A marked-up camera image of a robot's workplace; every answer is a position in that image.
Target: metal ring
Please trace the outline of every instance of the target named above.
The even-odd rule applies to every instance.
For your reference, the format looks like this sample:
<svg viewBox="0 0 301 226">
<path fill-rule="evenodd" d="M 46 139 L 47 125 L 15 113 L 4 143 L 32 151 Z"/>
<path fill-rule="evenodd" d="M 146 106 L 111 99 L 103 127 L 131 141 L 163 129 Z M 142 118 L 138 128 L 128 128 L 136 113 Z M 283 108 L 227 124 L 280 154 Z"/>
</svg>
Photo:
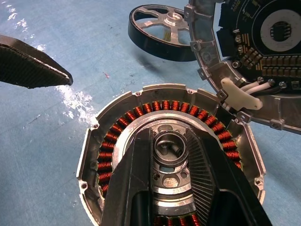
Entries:
<svg viewBox="0 0 301 226">
<path fill-rule="evenodd" d="M 139 23 L 138 20 L 157 18 Z M 163 40 L 147 33 L 144 28 L 163 26 L 170 29 L 170 40 Z M 129 15 L 128 35 L 135 45 L 152 54 L 172 61 L 194 61 L 194 53 L 190 45 L 179 42 L 178 32 L 188 31 L 188 24 L 184 21 L 184 11 L 164 5 L 143 5 L 134 8 Z"/>
</svg>

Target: hub motor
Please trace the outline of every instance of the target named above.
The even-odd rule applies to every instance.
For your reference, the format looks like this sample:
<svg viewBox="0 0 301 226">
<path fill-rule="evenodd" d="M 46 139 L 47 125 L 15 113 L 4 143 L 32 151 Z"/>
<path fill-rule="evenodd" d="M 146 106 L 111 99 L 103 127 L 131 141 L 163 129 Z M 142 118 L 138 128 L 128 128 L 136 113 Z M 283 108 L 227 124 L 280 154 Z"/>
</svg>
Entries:
<svg viewBox="0 0 301 226">
<path fill-rule="evenodd" d="M 225 111 L 217 96 L 179 84 L 144 87 L 125 93 L 97 115 L 98 125 L 88 129 L 77 177 L 84 207 L 99 225 L 112 172 L 135 134 L 145 128 L 154 133 L 154 214 L 158 220 L 195 217 L 187 164 L 186 128 L 208 132 L 247 177 L 255 194 L 264 199 L 265 168 L 248 124 Z"/>
</svg>

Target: metal bracket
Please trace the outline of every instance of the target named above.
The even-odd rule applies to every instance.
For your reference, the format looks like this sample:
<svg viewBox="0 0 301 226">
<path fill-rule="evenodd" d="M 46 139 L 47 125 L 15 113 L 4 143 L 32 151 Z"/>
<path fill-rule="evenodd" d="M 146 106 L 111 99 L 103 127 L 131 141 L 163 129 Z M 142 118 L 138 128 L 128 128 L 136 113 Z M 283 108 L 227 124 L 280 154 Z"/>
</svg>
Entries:
<svg viewBox="0 0 301 226">
<path fill-rule="evenodd" d="M 238 112 L 236 118 L 238 121 L 243 123 L 249 123 L 252 120 L 252 116 L 245 112 Z"/>
<path fill-rule="evenodd" d="M 202 67 L 198 69 L 198 74 L 203 81 L 211 77 Z"/>
<path fill-rule="evenodd" d="M 197 52 L 201 50 L 201 44 L 199 41 L 191 41 L 190 42 L 190 47 L 192 52 Z"/>
<path fill-rule="evenodd" d="M 217 93 L 216 93 L 217 97 L 219 98 L 220 101 L 224 101 L 225 99 L 227 99 L 228 94 L 225 90 L 220 89 Z"/>
<path fill-rule="evenodd" d="M 285 121 L 283 119 L 281 120 L 272 119 L 269 121 L 269 126 L 273 129 L 283 130 L 284 125 L 285 125 Z"/>
<path fill-rule="evenodd" d="M 194 7 L 187 5 L 184 7 L 184 20 L 188 23 L 194 21 Z"/>
</svg>

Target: black tool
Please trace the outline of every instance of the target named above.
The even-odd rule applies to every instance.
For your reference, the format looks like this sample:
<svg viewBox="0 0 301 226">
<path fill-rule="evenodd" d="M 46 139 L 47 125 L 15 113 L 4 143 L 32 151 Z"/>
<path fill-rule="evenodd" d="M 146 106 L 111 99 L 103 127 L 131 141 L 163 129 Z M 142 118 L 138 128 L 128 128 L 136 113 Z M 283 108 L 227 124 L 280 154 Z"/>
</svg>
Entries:
<svg viewBox="0 0 301 226">
<path fill-rule="evenodd" d="M 102 226 L 147 226 L 151 221 L 153 133 L 138 133 L 115 168 L 106 195 Z"/>
<path fill-rule="evenodd" d="M 3 35 L 0 35 L 0 81 L 29 89 L 73 83 L 71 74 L 47 54 Z"/>
<path fill-rule="evenodd" d="M 201 225 L 270 226 L 243 172 L 226 157 L 217 140 L 198 129 L 187 129 L 185 137 L 192 193 Z M 136 135 L 113 172 L 101 226 L 152 225 L 152 152 L 152 132 L 146 129 Z"/>
</svg>

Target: white wire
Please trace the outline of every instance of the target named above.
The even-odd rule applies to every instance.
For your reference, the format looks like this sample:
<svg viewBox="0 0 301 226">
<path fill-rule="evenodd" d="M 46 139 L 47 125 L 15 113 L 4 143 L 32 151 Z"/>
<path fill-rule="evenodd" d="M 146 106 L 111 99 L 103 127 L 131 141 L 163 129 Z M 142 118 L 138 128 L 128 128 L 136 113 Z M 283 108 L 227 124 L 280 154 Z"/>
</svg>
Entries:
<svg viewBox="0 0 301 226">
<path fill-rule="evenodd" d="M 270 87 L 271 87 L 270 84 L 268 82 L 266 82 L 266 83 L 264 83 L 262 85 L 255 86 L 255 87 L 253 87 L 251 89 L 248 89 L 246 91 L 246 93 L 247 94 L 252 94 L 252 93 L 255 93 L 255 92 L 258 92 L 258 91 L 262 91 L 262 90 L 268 89 Z"/>
<path fill-rule="evenodd" d="M 243 86 L 242 88 L 240 88 L 242 91 L 247 91 L 248 89 L 251 89 L 253 87 L 256 87 L 256 86 L 259 86 L 259 83 L 257 81 L 251 83 L 251 84 L 248 84 L 246 86 Z"/>
</svg>

